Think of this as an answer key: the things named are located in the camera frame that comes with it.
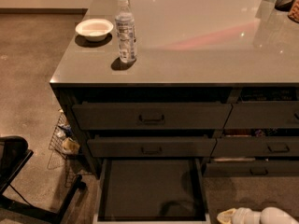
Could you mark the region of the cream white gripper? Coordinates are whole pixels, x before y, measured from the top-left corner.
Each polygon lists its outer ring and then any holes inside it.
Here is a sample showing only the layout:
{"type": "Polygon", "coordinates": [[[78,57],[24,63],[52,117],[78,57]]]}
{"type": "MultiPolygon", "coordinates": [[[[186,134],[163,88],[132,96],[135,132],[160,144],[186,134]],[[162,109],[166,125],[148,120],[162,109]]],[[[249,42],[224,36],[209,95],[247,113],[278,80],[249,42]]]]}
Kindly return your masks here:
{"type": "Polygon", "coordinates": [[[222,211],[217,215],[217,220],[220,224],[232,224],[232,217],[236,209],[231,208],[226,211],[222,211]]]}

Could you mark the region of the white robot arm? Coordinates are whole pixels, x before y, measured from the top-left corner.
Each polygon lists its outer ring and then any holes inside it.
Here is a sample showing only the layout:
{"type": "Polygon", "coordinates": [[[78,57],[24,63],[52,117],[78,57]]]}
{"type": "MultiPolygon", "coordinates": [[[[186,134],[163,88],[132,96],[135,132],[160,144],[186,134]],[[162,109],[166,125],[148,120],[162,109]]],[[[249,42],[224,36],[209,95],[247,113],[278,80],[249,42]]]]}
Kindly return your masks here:
{"type": "Polygon", "coordinates": [[[220,224],[299,224],[285,211],[276,207],[266,207],[261,212],[249,208],[231,208],[217,215],[220,224]]]}

